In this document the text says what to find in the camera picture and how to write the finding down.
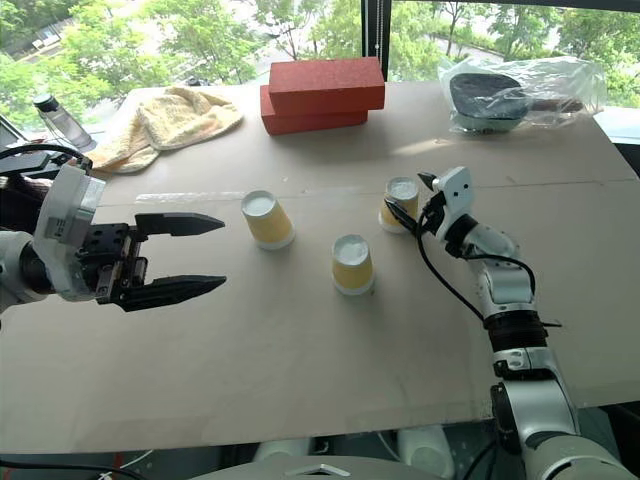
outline upside-down paper cup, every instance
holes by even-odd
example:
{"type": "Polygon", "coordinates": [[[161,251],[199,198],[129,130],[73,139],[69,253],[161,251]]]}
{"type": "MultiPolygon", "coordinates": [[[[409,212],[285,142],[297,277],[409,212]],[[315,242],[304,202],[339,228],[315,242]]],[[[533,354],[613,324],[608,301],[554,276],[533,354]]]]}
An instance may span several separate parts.
{"type": "MultiPolygon", "coordinates": [[[[418,214],[418,184],[413,179],[409,177],[392,178],[387,182],[384,196],[400,203],[409,215],[416,218],[418,214]]],[[[378,223],[388,232],[407,233],[407,229],[398,223],[384,200],[378,212],[378,223]]]]}
{"type": "Polygon", "coordinates": [[[345,295],[361,295],[373,286],[371,252],[360,235],[345,235],[333,244],[333,284],[345,295]]]}
{"type": "Polygon", "coordinates": [[[277,250],[295,237],[291,220],[276,197],[265,190],[248,193],[242,199],[242,213],[260,248],[277,250]]]}

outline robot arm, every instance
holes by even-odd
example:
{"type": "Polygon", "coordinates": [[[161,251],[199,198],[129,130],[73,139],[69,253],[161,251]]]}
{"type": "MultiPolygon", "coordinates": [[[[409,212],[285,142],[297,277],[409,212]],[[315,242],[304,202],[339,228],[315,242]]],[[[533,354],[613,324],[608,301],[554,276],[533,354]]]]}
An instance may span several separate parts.
{"type": "MultiPolygon", "coordinates": [[[[0,153],[0,159],[11,150],[0,153]]],[[[139,253],[149,235],[199,235],[224,223],[194,213],[159,213],[136,215],[136,225],[92,224],[105,184],[88,175],[86,157],[66,150],[81,162],[62,165],[41,205],[33,236],[0,231],[0,313],[51,293],[68,301],[115,303],[128,312],[179,303],[226,281],[223,276],[182,275],[145,285],[148,260],[139,253]]]]}
{"type": "Polygon", "coordinates": [[[533,272],[511,238],[471,216],[469,170],[419,177],[434,195],[418,222],[400,204],[386,202],[422,249],[422,236],[431,233],[477,275],[481,311],[471,308],[489,333],[501,379],[491,400],[502,447],[522,455],[528,478],[634,478],[604,448],[579,436],[577,412],[536,311],[533,272]]]}

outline window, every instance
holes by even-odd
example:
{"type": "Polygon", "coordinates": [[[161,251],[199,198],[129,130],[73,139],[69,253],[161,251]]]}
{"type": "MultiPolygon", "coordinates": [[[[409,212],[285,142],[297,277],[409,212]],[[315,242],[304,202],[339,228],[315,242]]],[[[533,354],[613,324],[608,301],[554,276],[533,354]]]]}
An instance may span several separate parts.
{"type": "Polygon", "coordinates": [[[394,0],[390,80],[434,80],[443,58],[572,55],[599,63],[610,105],[640,108],[640,14],[491,3],[394,0]]]}
{"type": "Polygon", "coordinates": [[[272,62],[361,55],[360,0],[0,0],[0,114],[32,137],[50,92],[89,131],[133,88],[266,83],[272,62]]]}

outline paper cup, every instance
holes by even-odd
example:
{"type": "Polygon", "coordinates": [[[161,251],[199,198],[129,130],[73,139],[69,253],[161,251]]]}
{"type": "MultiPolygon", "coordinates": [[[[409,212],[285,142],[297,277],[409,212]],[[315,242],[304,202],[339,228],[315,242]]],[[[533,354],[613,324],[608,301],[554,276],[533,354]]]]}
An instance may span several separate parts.
{"type": "Polygon", "coordinates": [[[277,250],[295,237],[291,220],[271,193],[256,190],[242,199],[242,213],[260,248],[277,250]]]}
{"type": "Polygon", "coordinates": [[[361,295],[373,285],[369,245],[360,235],[345,235],[333,244],[333,284],[345,295],[361,295]]]}
{"type": "MultiPolygon", "coordinates": [[[[409,177],[395,177],[387,182],[385,198],[399,202],[414,219],[418,214],[418,184],[409,177]]],[[[382,201],[378,212],[378,223],[391,233],[408,233],[395,219],[387,204],[382,201]]]]}

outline red brick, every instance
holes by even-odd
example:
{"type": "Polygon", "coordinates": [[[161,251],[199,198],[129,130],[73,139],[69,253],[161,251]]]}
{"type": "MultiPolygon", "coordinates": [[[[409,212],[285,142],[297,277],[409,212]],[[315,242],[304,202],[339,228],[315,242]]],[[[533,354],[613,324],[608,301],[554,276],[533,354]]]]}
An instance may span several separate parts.
{"type": "Polygon", "coordinates": [[[379,110],[384,78],[375,57],[273,63],[269,95],[278,115],[379,110]]]}
{"type": "Polygon", "coordinates": [[[269,135],[360,125],[367,121],[369,113],[365,111],[329,113],[325,115],[276,115],[269,100],[267,85],[260,87],[260,110],[264,128],[269,135]]]}

